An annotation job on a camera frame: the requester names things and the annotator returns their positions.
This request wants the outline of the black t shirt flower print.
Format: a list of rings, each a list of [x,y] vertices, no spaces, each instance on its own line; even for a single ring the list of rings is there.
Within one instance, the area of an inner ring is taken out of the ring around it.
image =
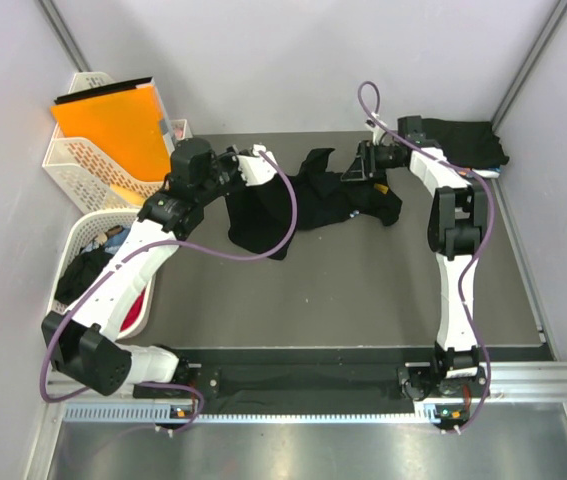
[[[297,201],[298,231],[310,231],[342,223],[358,214],[378,219],[385,227],[398,222],[402,200],[385,177],[365,182],[343,182],[339,172],[330,171],[332,148],[310,150],[289,180]],[[253,253],[262,254],[287,233],[291,200],[280,177],[249,187],[225,198],[229,217],[229,240]]]

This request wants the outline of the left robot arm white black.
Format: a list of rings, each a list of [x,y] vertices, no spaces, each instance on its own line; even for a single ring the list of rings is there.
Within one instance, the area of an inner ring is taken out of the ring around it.
[[[184,246],[216,199],[259,183],[253,169],[258,149],[234,146],[217,153],[201,138],[180,142],[159,189],[138,210],[130,231],[89,287],[66,309],[50,311],[41,323],[46,345],[39,387],[47,401],[50,369],[82,390],[109,396],[126,385],[155,383],[168,396],[189,387],[190,374],[172,351],[117,342],[122,324],[161,266]]]

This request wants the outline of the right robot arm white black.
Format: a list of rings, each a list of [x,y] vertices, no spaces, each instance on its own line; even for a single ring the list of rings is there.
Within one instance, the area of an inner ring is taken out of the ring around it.
[[[419,117],[401,120],[397,133],[376,113],[366,120],[372,138],[361,141],[341,180],[379,180],[391,168],[407,168],[432,198],[427,243],[440,274],[441,319],[426,380],[408,375],[407,392],[419,389],[452,396],[484,374],[480,342],[473,330],[474,276],[477,253],[491,232],[492,208],[480,182],[463,174],[445,158],[436,142],[426,138]]]

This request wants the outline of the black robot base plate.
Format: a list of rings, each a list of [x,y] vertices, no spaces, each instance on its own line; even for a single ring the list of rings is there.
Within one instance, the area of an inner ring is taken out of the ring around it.
[[[428,378],[430,347],[179,348],[175,381],[203,394],[206,414],[410,413],[408,375]],[[485,379],[468,388],[478,397]]]

